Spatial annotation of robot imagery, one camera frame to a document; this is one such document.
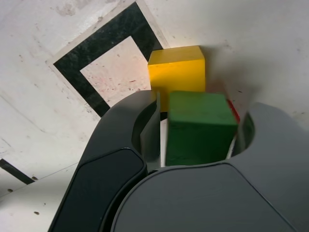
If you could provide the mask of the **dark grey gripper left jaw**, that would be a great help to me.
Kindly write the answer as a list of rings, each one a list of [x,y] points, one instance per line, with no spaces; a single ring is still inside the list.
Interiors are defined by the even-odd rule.
[[[137,91],[100,119],[49,231],[108,232],[121,201],[159,157],[160,95]]]

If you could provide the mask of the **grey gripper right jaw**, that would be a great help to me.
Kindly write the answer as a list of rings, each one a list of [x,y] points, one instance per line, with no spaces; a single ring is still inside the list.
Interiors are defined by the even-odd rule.
[[[284,111],[254,104],[230,158],[163,168],[122,201],[113,232],[306,232],[309,132]]]

